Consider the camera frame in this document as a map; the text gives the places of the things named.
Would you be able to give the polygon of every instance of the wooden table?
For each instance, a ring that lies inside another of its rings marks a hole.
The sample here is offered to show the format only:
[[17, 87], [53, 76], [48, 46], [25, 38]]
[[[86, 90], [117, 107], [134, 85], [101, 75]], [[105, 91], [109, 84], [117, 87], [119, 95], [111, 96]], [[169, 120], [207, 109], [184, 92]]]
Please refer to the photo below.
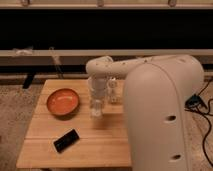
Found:
[[[118, 93], [122, 81], [118, 82]], [[73, 117], [56, 118], [46, 107], [48, 96], [60, 88], [71, 88], [80, 97]], [[90, 116], [86, 80], [47, 80], [32, 117], [17, 168], [84, 168], [131, 166], [121, 102], [106, 103], [101, 119]], [[75, 129], [80, 140], [59, 154], [53, 142]]]

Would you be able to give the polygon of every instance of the black cable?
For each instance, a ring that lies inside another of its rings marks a hole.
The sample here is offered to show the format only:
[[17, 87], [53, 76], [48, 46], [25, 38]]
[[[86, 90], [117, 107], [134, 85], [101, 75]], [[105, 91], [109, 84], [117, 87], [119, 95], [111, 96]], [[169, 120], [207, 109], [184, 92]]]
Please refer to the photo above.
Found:
[[213, 77], [208, 81], [208, 83], [205, 85], [205, 87], [197, 94], [198, 96], [201, 95], [201, 93], [209, 86], [209, 84], [213, 81]]
[[197, 111], [200, 112], [200, 113], [202, 113], [202, 114], [204, 114], [204, 115], [213, 116], [213, 114], [210, 113], [210, 112], [211, 112], [211, 102], [212, 102], [212, 101], [213, 101], [213, 98], [208, 100], [207, 112], [201, 111], [201, 110], [198, 108], [198, 106], [196, 106]]
[[208, 160], [209, 164], [213, 167], [213, 162], [210, 160], [207, 152], [206, 152], [206, 140], [212, 130], [212, 124], [211, 124], [211, 121], [209, 120], [209, 118], [205, 115], [205, 114], [200, 114], [200, 116], [202, 116], [203, 118], [206, 119], [206, 121], [208, 122], [208, 125], [209, 125], [209, 128], [208, 128], [208, 131], [206, 132], [206, 134], [204, 135], [203, 137], [203, 141], [202, 141], [202, 148], [203, 148], [203, 152], [204, 152], [204, 155], [206, 157], [206, 159]]
[[[209, 84], [213, 81], [213, 77], [211, 77], [211, 79], [208, 81], [208, 83], [205, 85], [205, 87], [197, 94], [197, 96], [200, 96], [202, 94], [202, 92], [204, 90], [206, 90], [206, 88], [209, 86]], [[210, 134], [210, 132], [212, 131], [212, 123], [211, 121], [209, 120], [209, 118], [207, 116], [213, 116], [213, 114], [211, 114], [211, 102], [213, 101], [213, 98], [209, 99], [208, 100], [208, 106], [207, 106], [207, 112], [203, 112], [201, 111], [198, 106], [200, 105], [200, 103], [198, 103], [198, 105], [195, 105], [193, 106], [193, 108], [191, 108], [190, 106], [187, 106], [186, 105], [186, 111], [189, 111], [189, 112], [193, 112], [193, 113], [196, 113], [200, 116], [202, 116], [203, 118], [206, 119], [206, 121], [208, 122], [208, 130], [207, 132], [205, 133], [204, 137], [203, 137], [203, 140], [202, 140], [202, 150], [203, 150], [203, 153], [204, 153], [204, 156], [206, 157], [207, 161], [209, 162], [209, 164], [211, 165], [211, 167], [213, 168], [213, 162], [210, 160], [209, 156], [208, 156], [208, 153], [206, 151], [206, 140]]]
[[193, 112], [193, 113], [196, 113], [200, 116], [202, 116], [203, 118], [206, 119], [206, 121], [208, 122], [208, 125], [209, 125], [209, 128], [208, 128], [208, 131], [205, 133], [204, 137], [203, 137], [203, 140], [202, 140], [202, 150], [203, 150], [203, 153], [204, 153], [204, 156], [206, 157], [207, 161], [209, 162], [209, 164], [211, 165], [211, 167], [213, 168], [213, 162], [210, 160], [209, 156], [208, 156], [208, 153], [206, 151], [206, 140], [210, 134], [210, 132], [212, 131], [212, 124], [211, 124], [211, 121], [209, 120], [209, 118], [206, 116], [206, 115], [209, 115], [207, 113], [202, 113], [198, 107], [196, 107], [197, 110], [195, 109], [191, 109], [191, 108], [188, 108], [188, 109], [185, 109], [185, 111], [189, 111], [189, 112]]

